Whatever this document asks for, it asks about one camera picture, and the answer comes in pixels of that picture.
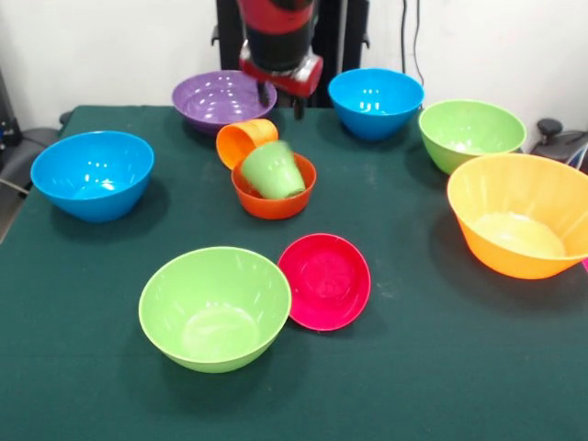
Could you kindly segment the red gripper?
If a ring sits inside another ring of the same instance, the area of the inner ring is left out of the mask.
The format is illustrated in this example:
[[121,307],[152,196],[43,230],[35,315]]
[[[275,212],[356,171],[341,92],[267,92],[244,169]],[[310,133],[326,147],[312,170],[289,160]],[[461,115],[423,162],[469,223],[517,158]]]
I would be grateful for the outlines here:
[[272,107],[268,89],[272,84],[275,88],[294,96],[292,97],[294,118],[297,121],[303,120],[306,105],[304,97],[310,97],[315,92],[321,79],[323,68],[321,56],[309,50],[296,68],[286,71],[268,71],[254,63],[249,42],[246,40],[240,51],[239,63],[242,71],[257,81],[258,101],[262,107]]

